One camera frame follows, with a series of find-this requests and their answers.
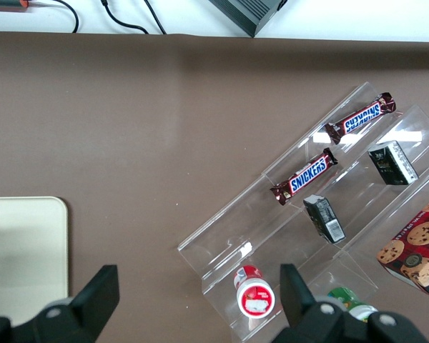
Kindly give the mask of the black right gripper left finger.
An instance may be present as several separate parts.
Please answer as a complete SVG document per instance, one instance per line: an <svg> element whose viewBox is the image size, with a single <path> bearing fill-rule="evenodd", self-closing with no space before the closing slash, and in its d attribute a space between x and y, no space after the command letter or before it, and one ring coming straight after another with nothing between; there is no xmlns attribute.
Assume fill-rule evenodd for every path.
<svg viewBox="0 0 429 343"><path fill-rule="evenodd" d="M117 265L104 265L75 297L60 299L13 327L0 317L0 342L96 342L119 303Z"/></svg>

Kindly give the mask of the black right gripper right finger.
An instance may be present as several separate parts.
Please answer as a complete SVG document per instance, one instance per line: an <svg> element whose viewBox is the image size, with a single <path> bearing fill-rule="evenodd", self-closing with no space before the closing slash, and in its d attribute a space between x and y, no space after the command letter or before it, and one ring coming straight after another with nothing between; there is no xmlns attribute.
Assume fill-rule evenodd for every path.
<svg viewBox="0 0 429 343"><path fill-rule="evenodd" d="M317 301L294 264L280 266L280 301L289 323L274 342L427 342L406 317L375 312L366 322L327 301Z"/></svg>

